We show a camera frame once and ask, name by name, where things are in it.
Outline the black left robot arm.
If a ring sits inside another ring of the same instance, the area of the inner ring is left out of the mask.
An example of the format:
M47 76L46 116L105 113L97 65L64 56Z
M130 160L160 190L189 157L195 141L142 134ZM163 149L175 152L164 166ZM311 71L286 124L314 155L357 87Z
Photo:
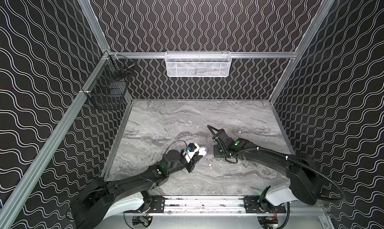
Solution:
M77 229L93 229L102 222L113 204L157 188L167 182L171 174L183 169L191 173L206 154L206 147L189 144L184 151L170 150L159 162L136 176L117 181L96 178L71 202L71 220Z

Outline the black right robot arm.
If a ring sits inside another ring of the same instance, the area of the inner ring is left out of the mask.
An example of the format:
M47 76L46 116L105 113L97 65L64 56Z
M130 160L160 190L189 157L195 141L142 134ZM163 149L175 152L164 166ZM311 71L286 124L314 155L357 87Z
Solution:
M262 212L270 212L281 204L300 201L315 205L317 201L341 203L346 199L341 186L318 169L312 159L301 154L283 154L263 148L249 140L233 140L225 130L207 126L215 142L215 157L223 158L230 164L240 160L250 161L268 167L288 181L266 187L258 197L257 204Z

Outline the purple earbud charging case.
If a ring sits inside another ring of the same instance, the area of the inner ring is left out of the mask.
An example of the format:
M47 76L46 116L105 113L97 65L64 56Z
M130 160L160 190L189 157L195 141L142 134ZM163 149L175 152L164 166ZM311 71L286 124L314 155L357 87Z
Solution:
M200 147L198 155L204 157L206 154L207 154L207 148L206 147Z

